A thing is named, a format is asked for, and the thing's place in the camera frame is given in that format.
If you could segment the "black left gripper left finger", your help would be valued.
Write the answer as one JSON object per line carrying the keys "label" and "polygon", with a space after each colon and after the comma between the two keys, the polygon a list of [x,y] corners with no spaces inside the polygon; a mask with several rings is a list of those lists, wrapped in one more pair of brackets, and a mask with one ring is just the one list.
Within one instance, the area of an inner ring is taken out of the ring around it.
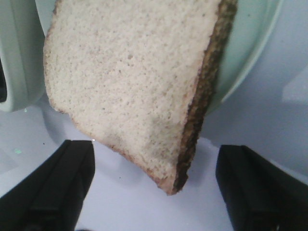
{"label": "black left gripper left finger", "polygon": [[73,231],[95,173],[91,141],[65,140],[0,199],[2,231]]}

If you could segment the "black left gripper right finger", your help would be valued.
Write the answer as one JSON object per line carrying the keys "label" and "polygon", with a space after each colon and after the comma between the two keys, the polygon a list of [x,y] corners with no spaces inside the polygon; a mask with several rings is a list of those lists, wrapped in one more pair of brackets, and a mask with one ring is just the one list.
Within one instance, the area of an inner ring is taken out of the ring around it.
{"label": "black left gripper right finger", "polygon": [[249,147],[222,145],[216,179],[235,231],[308,229],[308,186]]}

